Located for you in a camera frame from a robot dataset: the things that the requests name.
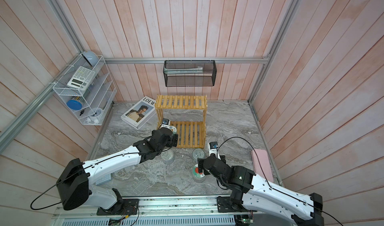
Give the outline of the sunflower lid seed jar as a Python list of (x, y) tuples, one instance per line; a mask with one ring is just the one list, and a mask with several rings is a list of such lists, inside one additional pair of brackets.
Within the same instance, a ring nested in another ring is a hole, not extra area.
[(177, 128), (175, 126), (169, 126), (169, 129), (173, 132), (173, 134), (177, 133)]

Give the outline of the silver tin can barcode label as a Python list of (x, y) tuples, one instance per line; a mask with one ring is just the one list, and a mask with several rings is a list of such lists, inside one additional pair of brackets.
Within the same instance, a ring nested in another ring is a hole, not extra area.
[(166, 151), (161, 153), (161, 158), (164, 164), (170, 165), (174, 161), (174, 152), (171, 149), (167, 149)]

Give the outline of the purple label tin can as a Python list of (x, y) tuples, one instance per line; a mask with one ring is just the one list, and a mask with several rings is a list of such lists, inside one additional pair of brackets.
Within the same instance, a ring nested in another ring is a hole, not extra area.
[(194, 149), (192, 152), (193, 159), (195, 160), (196, 164), (198, 163), (199, 159), (204, 159), (205, 158), (205, 152), (203, 149)]

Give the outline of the tomato lid seed jar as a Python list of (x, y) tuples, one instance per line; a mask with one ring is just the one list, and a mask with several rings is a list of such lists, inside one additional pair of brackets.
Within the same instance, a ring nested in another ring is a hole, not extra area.
[(198, 164), (195, 164), (194, 169), (192, 171), (193, 180), (197, 183), (202, 183), (206, 180), (206, 176), (204, 173), (199, 173)]

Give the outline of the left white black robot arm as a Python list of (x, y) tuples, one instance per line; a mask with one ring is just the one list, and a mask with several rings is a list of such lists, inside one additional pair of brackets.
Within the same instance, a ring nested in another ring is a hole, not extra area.
[(65, 211), (80, 206), (94, 206), (109, 215), (121, 214), (125, 208), (117, 189), (107, 190), (96, 185), (100, 178), (129, 166), (135, 166), (159, 156), (165, 148), (178, 144), (177, 129), (162, 125), (141, 141), (117, 153), (82, 162), (71, 160), (54, 185)]

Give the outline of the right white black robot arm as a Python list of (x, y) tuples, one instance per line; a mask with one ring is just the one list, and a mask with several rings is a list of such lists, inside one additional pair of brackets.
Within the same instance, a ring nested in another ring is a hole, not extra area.
[(214, 176), (231, 190), (229, 197), (217, 197), (221, 213), (258, 211), (297, 226), (323, 226), (323, 198), (293, 192), (264, 179), (243, 166), (229, 166), (215, 154), (198, 159), (198, 172)]

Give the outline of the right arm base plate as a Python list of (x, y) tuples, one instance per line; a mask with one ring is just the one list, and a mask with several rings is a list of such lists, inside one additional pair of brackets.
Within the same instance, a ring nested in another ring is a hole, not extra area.
[(230, 197), (218, 196), (216, 200), (219, 213), (237, 213), (246, 211), (241, 205), (233, 203)]

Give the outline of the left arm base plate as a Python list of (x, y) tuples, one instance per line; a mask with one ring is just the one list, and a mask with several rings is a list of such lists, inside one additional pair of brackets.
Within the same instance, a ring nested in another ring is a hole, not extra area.
[(138, 213), (139, 199), (123, 199), (118, 201), (110, 209), (98, 208), (97, 216), (122, 216), (136, 215)]

